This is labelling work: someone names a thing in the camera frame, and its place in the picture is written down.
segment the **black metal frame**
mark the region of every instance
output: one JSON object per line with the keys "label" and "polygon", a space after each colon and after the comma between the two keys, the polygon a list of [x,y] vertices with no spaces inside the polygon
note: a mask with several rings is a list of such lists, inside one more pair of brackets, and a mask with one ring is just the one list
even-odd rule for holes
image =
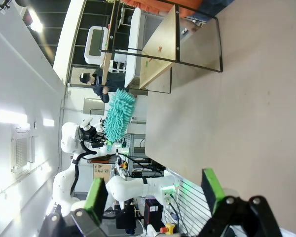
{"label": "black metal frame", "polygon": [[198,237],[220,237],[229,226],[241,226],[249,237],[282,236],[273,212],[262,196],[251,197],[249,201],[224,197]]}
{"label": "black metal frame", "polygon": [[[187,6],[177,4],[177,3],[174,3],[174,2],[171,2],[171,1],[167,1],[167,0],[158,0],[158,1],[161,1],[161,2],[164,2],[164,3],[169,3],[169,4],[172,4],[172,5],[175,6],[175,11],[176,11],[176,20],[175,20],[175,22],[176,22],[176,59],[175,60],[168,59],[168,58],[155,57],[155,56],[151,56],[151,55],[142,55],[142,54],[139,54],[139,53],[120,52],[120,51],[115,50],[115,48],[114,48],[114,40],[115,40],[115,33],[116,33],[116,26],[117,26],[117,16],[118,16],[118,8],[119,8],[120,0],[115,0],[115,2],[114,2],[112,17],[111,17],[110,35],[109,35],[107,49],[103,50],[103,49],[101,49],[101,46],[99,46],[99,50],[101,52],[104,52],[104,53],[114,53],[114,54],[116,53],[116,54],[124,54],[124,55],[132,55],[132,56],[137,56],[137,57],[144,57],[144,58],[149,58],[149,59],[163,60],[163,61],[179,63],[179,64],[183,64],[183,65],[187,65],[187,66],[192,66],[192,67],[196,67],[196,68],[202,68],[202,69],[209,70],[209,71],[212,71],[212,72],[222,73],[223,72],[222,41],[221,41],[221,33],[220,33],[218,18],[215,17],[215,16],[212,16],[210,14],[207,14],[205,12],[199,11],[197,9],[193,9],[191,7],[187,7]],[[194,11],[194,12],[201,13],[201,14],[203,14],[205,16],[208,16],[208,17],[210,17],[210,18],[212,18],[212,19],[214,19],[216,21],[216,28],[217,28],[217,33],[218,33],[218,43],[219,43],[219,62],[220,62],[220,69],[219,70],[181,61],[181,59],[180,59],[180,49],[181,49],[181,47],[180,47],[180,7],[191,10],[191,11]],[[172,87],[172,68],[170,70],[169,92],[153,91],[153,90],[147,90],[147,91],[171,94],[171,87]]]}

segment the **wooden table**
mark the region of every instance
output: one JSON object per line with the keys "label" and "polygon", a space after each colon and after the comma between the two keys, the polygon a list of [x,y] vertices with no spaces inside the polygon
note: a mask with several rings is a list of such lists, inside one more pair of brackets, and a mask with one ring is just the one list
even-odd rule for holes
{"label": "wooden table", "polygon": [[[143,48],[143,55],[176,60],[176,11],[175,6],[162,20]],[[174,63],[157,59],[141,58],[139,88],[144,88]]]}
{"label": "wooden table", "polygon": [[[173,67],[172,93],[148,96],[146,155],[198,185],[212,167],[296,233],[296,1],[235,0],[218,19],[224,72]],[[214,24],[181,44],[182,60],[218,67]]]}

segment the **air vent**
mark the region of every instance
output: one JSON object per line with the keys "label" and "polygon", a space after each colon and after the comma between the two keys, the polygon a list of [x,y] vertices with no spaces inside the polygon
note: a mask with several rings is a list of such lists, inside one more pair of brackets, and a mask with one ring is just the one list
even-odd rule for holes
{"label": "air vent", "polygon": [[28,139],[19,138],[15,141],[15,168],[20,169],[28,162]]}

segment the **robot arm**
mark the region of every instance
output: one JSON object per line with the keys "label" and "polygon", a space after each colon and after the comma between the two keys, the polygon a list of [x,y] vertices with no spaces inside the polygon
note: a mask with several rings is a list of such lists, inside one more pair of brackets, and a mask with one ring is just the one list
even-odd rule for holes
{"label": "robot arm", "polygon": [[[89,125],[91,120],[92,118],[86,119],[80,126],[68,122],[62,127],[61,148],[64,152],[74,154],[69,168],[58,173],[53,184],[53,199],[57,204],[61,205],[63,216],[68,215],[71,206],[79,201],[79,199],[71,197],[71,192],[78,179],[80,158],[101,157],[128,151],[128,148],[121,148],[119,143],[113,143],[112,147],[109,147],[98,138],[96,139],[97,144],[94,144],[95,140],[93,140],[93,137],[96,136],[97,130]],[[80,139],[81,137],[87,137],[89,142],[84,142],[83,139]],[[133,197],[145,197],[147,195],[155,196],[161,204],[166,204],[163,188],[173,187],[174,189],[173,183],[174,179],[172,176],[148,179],[139,178],[131,181],[125,181],[120,176],[114,176],[106,184],[109,194],[106,209],[112,205],[114,200],[123,202]]]}
{"label": "robot arm", "polygon": [[[63,216],[68,215],[72,204],[79,201],[79,199],[71,197],[71,190],[73,190],[72,187],[75,186],[74,183],[77,181],[78,165],[81,156],[84,158],[94,158],[115,154],[116,149],[119,149],[119,152],[124,151],[119,143],[114,143],[111,149],[109,149],[99,138],[100,135],[98,135],[97,130],[90,126],[91,120],[92,118],[86,119],[81,125],[67,122],[62,126],[61,149],[63,152],[74,154],[69,168],[58,173],[53,183],[53,199],[57,204],[61,205]],[[84,142],[81,137],[88,137],[88,142]]]}

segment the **black cable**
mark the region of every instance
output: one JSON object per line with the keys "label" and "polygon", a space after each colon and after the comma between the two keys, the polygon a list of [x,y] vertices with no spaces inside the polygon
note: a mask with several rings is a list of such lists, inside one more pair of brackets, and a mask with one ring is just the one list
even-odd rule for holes
{"label": "black cable", "polygon": [[75,188],[75,186],[76,186],[76,184],[77,184],[77,182],[78,182],[78,179],[79,179],[79,166],[76,165],[76,166],[74,167],[74,183],[73,183],[72,186],[71,186],[71,189],[70,189],[70,195],[73,193],[74,188]]}
{"label": "black cable", "polygon": [[122,153],[118,153],[119,155],[122,155],[122,156],[125,156],[127,158],[129,158],[130,160],[132,160],[133,162],[135,162],[136,164],[138,164],[139,166],[141,166],[142,168],[145,168],[145,169],[151,169],[152,171],[155,171],[155,172],[158,172],[160,174],[162,174],[159,170],[157,169],[154,169],[154,168],[149,168],[148,166],[144,166],[142,164],[140,164],[139,162],[137,162],[136,160],[130,158],[128,155],[125,155],[125,154],[122,154]]}
{"label": "black cable", "polygon": [[78,128],[78,136],[79,136],[80,141],[82,141],[81,136],[80,136],[80,125],[79,125],[79,128]]}
{"label": "black cable", "polygon": [[179,233],[179,224],[180,224],[180,217],[178,215],[178,212],[176,211],[176,209],[174,209],[173,205],[171,203],[169,203],[170,207],[174,210],[175,214],[178,217],[178,223],[177,223],[177,232]]}
{"label": "black cable", "polygon": [[128,175],[129,175],[129,177],[132,177],[132,176],[130,175],[130,173],[129,173],[129,170],[128,170],[128,168],[127,168],[126,170],[127,170],[127,172],[128,172]]}
{"label": "black cable", "polygon": [[144,166],[142,166],[143,167],[143,169],[142,169],[142,171],[144,170],[144,169],[151,169],[149,166],[153,166],[152,164],[148,164],[148,165],[144,165]]}
{"label": "black cable", "polygon": [[90,154],[92,154],[92,155],[96,155],[96,154],[97,154],[96,151],[92,151],[92,150],[90,150],[89,148],[87,148],[87,147],[85,146],[85,144],[84,144],[84,140],[81,141],[80,144],[81,144],[82,148],[83,148],[86,152],[88,152],[88,153],[90,153]]}
{"label": "black cable", "polygon": [[164,234],[164,235],[165,235],[165,233],[159,233],[159,234],[157,234],[155,237],[157,237],[157,236],[160,235],[160,234]]}
{"label": "black cable", "polygon": [[[78,155],[78,157],[77,157],[77,159],[76,159],[76,161],[78,162],[78,164],[79,164],[79,161],[80,161],[84,156],[86,156],[86,155],[89,155],[89,153],[88,153],[88,152],[84,152],[84,153],[81,153],[80,155]],[[77,182],[78,182],[78,179],[79,179],[79,167],[78,167],[78,165],[76,164],[75,167],[74,167],[74,182],[73,182],[73,184],[72,184],[72,186],[71,186],[71,188],[70,188],[70,194],[73,193],[74,188],[75,188],[75,186],[76,186],[76,184],[77,184]]]}
{"label": "black cable", "polygon": [[113,209],[113,210],[107,209],[104,212],[119,212],[119,211],[120,209]]}
{"label": "black cable", "polygon": [[116,219],[116,218],[122,216],[122,215],[127,211],[127,209],[129,208],[129,206],[131,205],[130,203],[131,203],[131,202],[129,202],[129,203],[127,204],[127,206],[126,206],[123,210],[120,210],[121,212],[118,213],[118,214],[116,214],[115,216],[103,216],[102,219],[114,220],[114,219]]}
{"label": "black cable", "polygon": [[187,227],[185,225],[185,223],[183,222],[183,218],[182,218],[182,214],[181,214],[181,211],[180,211],[180,208],[179,208],[179,204],[178,202],[176,201],[176,199],[173,197],[172,194],[170,194],[170,197],[172,197],[172,199],[174,200],[174,202],[176,203],[177,207],[178,207],[178,211],[179,211],[179,214],[180,214],[180,217],[181,217],[181,220],[182,220],[182,224],[184,225],[185,229],[186,229],[186,234],[188,234],[188,230],[187,230]]}
{"label": "black cable", "polygon": [[124,141],[122,143],[122,147],[126,147],[127,146],[127,143],[126,143],[126,139],[124,138]]}
{"label": "black cable", "polygon": [[94,160],[94,159],[99,159],[99,158],[104,158],[104,157],[113,157],[115,156],[116,154],[110,154],[110,155],[104,155],[104,156],[100,156],[100,157],[93,157],[93,158],[90,158],[90,159],[87,159],[87,160]]}
{"label": "black cable", "polygon": [[143,142],[144,140],[145,140],[145,139],[143,139],[143,140],[140,142],[139,147],[142,147],[142,142]]}

